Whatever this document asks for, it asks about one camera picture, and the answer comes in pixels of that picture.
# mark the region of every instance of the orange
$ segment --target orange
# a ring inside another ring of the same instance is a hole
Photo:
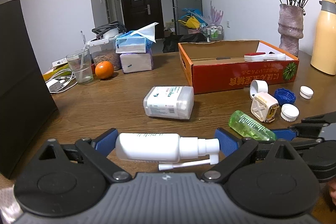
[[[99,79],[107,79],[113,75],[114,68],[113,65],[109,61],[100,62],[96,66],[95,73]]]

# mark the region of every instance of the white charger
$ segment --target white charger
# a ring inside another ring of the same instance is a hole
[[[57,90],[60,90],[62,87],[61,82],[56,79],[51,79],[46,84],[49,92],[56,92]]]

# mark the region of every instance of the blue gripper pad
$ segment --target blue gripper pad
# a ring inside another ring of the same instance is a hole
[[[216,129],[215,138],[219,140],[219,148],[226,157],[242,145],[240,138],[237,138],[223,128]]]
[[[287,141],[291,141],[297,137],[296,132],[288,128],[281,129],[272,129],[277,139],[285,139]]]
[[[95,138],[92,142],[91,145],[95,150],[97,150],[100,154],[104,155],[107,157],[112,150],[116,146],[116,140],[118,138],[118,130],[115,128],[111,128]]]

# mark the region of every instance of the white plastic bottle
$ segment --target white plastic bottle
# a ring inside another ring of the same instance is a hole
[[[180,137],[175,133],[121,133],[115,149],[121,160],[158,162],[159,170],[219,162],[218,139]],[[210,155],[210,159],[177,164],[181,159],[197,159],[205,155]]]
[[[143,100],[146,115],[189,120],[194,106],[192,86],[155,86]]]

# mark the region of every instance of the red cardboard box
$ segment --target red cardboard box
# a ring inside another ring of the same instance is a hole
[[[264,41],[179,43],[180,60],[194,93],[242,89],[254,79],[269,85],[294,82],[299,59]],[[285,53],[286,61],[245,62],[252,52]]]

